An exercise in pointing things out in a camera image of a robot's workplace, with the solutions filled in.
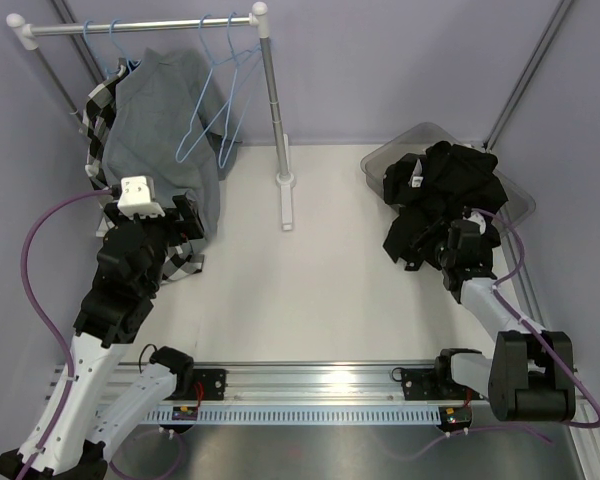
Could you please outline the plain black shirt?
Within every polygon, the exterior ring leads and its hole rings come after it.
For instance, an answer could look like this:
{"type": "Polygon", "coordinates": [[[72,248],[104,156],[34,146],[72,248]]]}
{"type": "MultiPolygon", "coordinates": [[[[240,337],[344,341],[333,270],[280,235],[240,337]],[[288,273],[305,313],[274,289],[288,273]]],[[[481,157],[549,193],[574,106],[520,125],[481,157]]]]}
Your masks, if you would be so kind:
{"type": "Polygon", "coordinates": [[[498,213],[508,201],[495,176],[498,158],[459,144],[439,141],[424,154],[407,153],[383,178],[383,201],[398,208],[383,248],[393,262],[405,263],[409,243],[434,222],[449,223],[465,209],[498,213]]]}

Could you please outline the blue hanger of black shirt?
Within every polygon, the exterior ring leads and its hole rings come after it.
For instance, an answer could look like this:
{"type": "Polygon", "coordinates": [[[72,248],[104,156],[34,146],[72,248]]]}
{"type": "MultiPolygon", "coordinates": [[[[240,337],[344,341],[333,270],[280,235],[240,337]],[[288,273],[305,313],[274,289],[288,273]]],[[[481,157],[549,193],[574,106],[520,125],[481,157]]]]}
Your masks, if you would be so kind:
{"type": "Polygon", "coordinates": [[[209,15],[205,15],[202,17],[202,19],[199,21],[199,25],[197,27],[197,32],[198,32],[198,38],[199,41],[203,47],[203,52],[208,60],[208,73],[207,73],[207,77],[205,79],[205,82],[202,86],[202,89],[200,90],[200,94],[198,96],[198,99],[196,101],[195,107],[191,113],[190,119],[189,119],[189,127],[187,132],[182,136],[180,143],[176,149],[175,155],[174,155],[174,160],[176,161],[177,164],[183,164],[189,157],[190,155],[195,151],[195,149],[197,148],[198,144],[201,142],[202,138],[206,136],[206,134],[211,130],[211,127],[215,124],[215,122],[218,120],[218,118],[220,117],[220,115],[222,113],[225,113],[226,110],[226,101],[225,103],[217,110],[217,112],[215,113],[215,115],[212,117],[212,119],[209,121],[209,123],[207,124],[206,127],[203,128],[202,132],[198,135],[198,137],[196,138],[195,141],[193,141],[190,145],[189,148],[187,150],[184,150],[184,147],[186,146],[187,141],[190,139],[190,137],[193,134],[193,125],[194,125],[194,120],[198,117],[198,113],[202,107],[202,103],[205,100],[205,96],[207,93],[207,90],[209,89],[212,80],[213,80],[213,76],[214,76],[214,72],[218,67],[221,67],[225,64],[233,64],[233,62],[231,61],[231,56],[230,56],[230,52],[229,52],[229,57],[224,59],[224,60],[217,60],[213,53],[211,52],[211,49],[209,48],[209,45],[204,37],[204,34],[202,33],[203,30],[203,26],[205,25],[205,22],[207,19],[210,19],[209,15]]]}

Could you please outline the blue hanger of pinstriped shirt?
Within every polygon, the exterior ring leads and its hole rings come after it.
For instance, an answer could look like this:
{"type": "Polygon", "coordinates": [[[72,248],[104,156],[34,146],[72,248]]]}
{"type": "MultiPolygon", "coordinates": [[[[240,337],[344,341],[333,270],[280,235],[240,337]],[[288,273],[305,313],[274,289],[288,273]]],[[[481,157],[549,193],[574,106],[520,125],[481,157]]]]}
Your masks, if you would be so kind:
{"type": "Polygon", "coordinates": [[[232,12],[228,17],[226,39],[229,46],[231,61],[234,65],[234,72],[231,82],[229,96],[226,101],[224,134],[220,144],[220,151],[217,157],[218,167],[223,174],[230,170],[230,157],[234,145],[239,142],[239,134],[246,115],[247,107],[252,94],[248,95],[246,106],[241,113],[238,113],[235,107],[235,101],[243,90],[244,86],[250,80],[256,67],[262,58],[262,49],[259,45],[251,48],[237,51],[232,39],[233,20],[237,18],[237,13],[232,12]]]}

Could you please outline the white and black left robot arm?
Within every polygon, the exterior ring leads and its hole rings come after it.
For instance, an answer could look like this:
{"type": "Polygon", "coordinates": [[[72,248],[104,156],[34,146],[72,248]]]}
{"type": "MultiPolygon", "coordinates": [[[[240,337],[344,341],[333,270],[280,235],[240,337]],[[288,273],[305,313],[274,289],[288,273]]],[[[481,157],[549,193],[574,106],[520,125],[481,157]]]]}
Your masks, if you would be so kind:
{"type": "Polygon", "coordinates": [[[199,239],[195,203],[177,195],[170,208],[117,198],[105,207],[113,227],[97,254],[65,367],[29,438],[0,455],[7,479],[102,479],[116,451],[161,401],[199,388],[194,360],[174,348],[155,351],[137,380],[104,412],[97,407],[109,379],[135,341],[160,288],[169,248],[199,239]]]}

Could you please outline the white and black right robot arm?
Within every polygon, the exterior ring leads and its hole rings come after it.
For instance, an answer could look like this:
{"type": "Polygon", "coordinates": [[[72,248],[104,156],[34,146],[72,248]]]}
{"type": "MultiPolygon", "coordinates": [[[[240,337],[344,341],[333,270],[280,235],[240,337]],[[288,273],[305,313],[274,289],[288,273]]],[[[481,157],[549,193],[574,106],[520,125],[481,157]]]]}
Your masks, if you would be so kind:
{"type": "Polygon", "coordinates": [[[439,266],[445,289],[494,339],[494,351],[485,356],[475,349],[444,349],[429,372],[402,373],[404,396],[482,397],[500,421],[568,422],[576,410],[572,342],[502,297],[483,260],[484,234],[469,219],[439,220],[418,234],[411,247],[439,266]]]}

